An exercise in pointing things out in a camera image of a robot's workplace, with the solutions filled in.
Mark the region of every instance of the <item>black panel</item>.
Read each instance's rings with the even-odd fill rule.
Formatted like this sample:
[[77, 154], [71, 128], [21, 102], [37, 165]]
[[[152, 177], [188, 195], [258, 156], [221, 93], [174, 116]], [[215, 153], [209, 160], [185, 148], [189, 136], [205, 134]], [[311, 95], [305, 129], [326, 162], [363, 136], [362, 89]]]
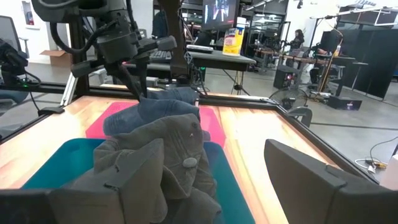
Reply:
[[[253, 4], [259, 3], [262, 0], [253, 0]], [[286, 15], [286, 9], [287, 9], [287, 3], [288, 1], [272, 1], [272, 2], [267, 2], [266, 3], [266, 8], [264, 9], [264, 12], [266, 13], [271, 13], [271, 14], [280, 14], [280, 15]], [[259, 6], [256, 8], [256, 12], [262, 13], [263, 7]]]
[[369, 76], [371, 84], [367, 93], [384, 98], [398, 61], [398, 30], [374, 32], [369, 46]]
[[[361, 32], [358, 37], [358, 41], [354, 48], [354, 53], [353, 53], [353, 57], [355, 57], [359, 62], [369, 63], [368, 66], [361, 68], [361, 71], [358, 74], [358, 77], [356, 79], [356, 83], [354, 86], [354, 88], [356, 90], [363, 91], [363, 92], [367, 92], [368, 87], [371, 82], [370, 67], [372, 66], [371, 65], [372, 57], [374, 57], [374, 56], [368, 55], [368, 47], [371, 45], [371, 41], [373, 39], [373, 34], [374, 34], [374, 31]], [[354, 78], [355, 78], [355, 75], [356, 75], [358, 69], [359, 69], [358, 67], [356, 67], [356, 68], [354, 67], [354, 70], [353, 70], [354, 72], [352, 74], [354, 76]]]

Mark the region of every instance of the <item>cardboard box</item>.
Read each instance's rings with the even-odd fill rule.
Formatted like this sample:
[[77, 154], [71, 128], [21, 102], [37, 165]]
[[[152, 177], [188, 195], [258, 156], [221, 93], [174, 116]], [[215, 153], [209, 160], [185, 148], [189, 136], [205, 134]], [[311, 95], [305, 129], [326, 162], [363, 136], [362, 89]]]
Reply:
[[41, 55], [50, 56], [53, 66], [70, 68], [72, 65], [72, 56], [63, 50], [45, 50]]

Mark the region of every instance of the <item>jacket button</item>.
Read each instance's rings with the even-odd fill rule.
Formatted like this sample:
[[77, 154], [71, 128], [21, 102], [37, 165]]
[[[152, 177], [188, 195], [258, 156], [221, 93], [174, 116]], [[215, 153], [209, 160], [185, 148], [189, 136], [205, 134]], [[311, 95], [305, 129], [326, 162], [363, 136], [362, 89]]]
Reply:
[[182, 166], [185, 168], [193, 168], [196, 167], [198, 164], [198, 160], [195, 158], [189, 157], [182, 162]]

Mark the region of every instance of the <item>white wall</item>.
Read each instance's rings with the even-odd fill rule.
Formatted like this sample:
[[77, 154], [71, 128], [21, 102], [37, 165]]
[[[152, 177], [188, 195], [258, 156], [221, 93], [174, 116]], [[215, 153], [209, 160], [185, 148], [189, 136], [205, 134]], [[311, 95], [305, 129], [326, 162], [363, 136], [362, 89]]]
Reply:
[[[297, 29], [301, 29], [304, 32], [305, 42], [303, 45], [304, 47], [309, 47], [316, 21], [316, 19], [310, 19], [310, 17], [333, 15], [339, 11], [339, 8], [336, 6], [335, 2], [327, 0], [318, 1], [317, 4], [311, 4], [311, 1], [304, 1], [301, 9], [297, 9], [298, 3], [298, 1], [290, 0], [287, 6], [286, 21], [291, 22], [287, 41], [292, 41], [295, 37], [295, 31]], [[336, 19], [323, 21], [318, 25], [313, 45], [321, 40], [324, 31], [332, 30], [332, 27], [329, 26], [328, 23], [334, 27]], [[282, 32], [283, 38], [285, 38], [286, 32], [287, 24], [284, 26], [284, 30]]]
[[131, 0], [131, 6], [132, 15], [138, 24], [138, 28], [147, 30], [147, 35], [150, 37], [154, 17], [153, 0]]
[[[0, 15], [10, 16], [14, 20], [19, 37], [28, 38], [29, 62], [50, 63], [48, 56], [40, 55], [43, 50], [49, 49], [49, 39], [45, 22], [33, 11], [35, 27], [38, 29], [28, 29], [25, 24], [25, 16], [22, 9], [21, 0], [0, 0]], [[25, 50], [24, 42], [21, 42], [22, 50]]]

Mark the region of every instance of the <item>table leg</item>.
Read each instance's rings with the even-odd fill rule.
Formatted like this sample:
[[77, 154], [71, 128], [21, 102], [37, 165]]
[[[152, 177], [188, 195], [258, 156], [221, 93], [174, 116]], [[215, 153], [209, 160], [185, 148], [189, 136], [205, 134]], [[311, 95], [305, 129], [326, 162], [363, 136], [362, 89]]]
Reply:
[[358, 71], [356, 72], [353, 85], [351, 86], [351, 90], [354, 90], [356, 79], [358, 78], [358, 75], [359, 75], [360, 71], [361, 71], [361, 67], [359, 67]]
[[243, 89], [243, 76], [244, 76], [244, 72], [242, 72], [242, 77], [241, 77], [241, 87]]

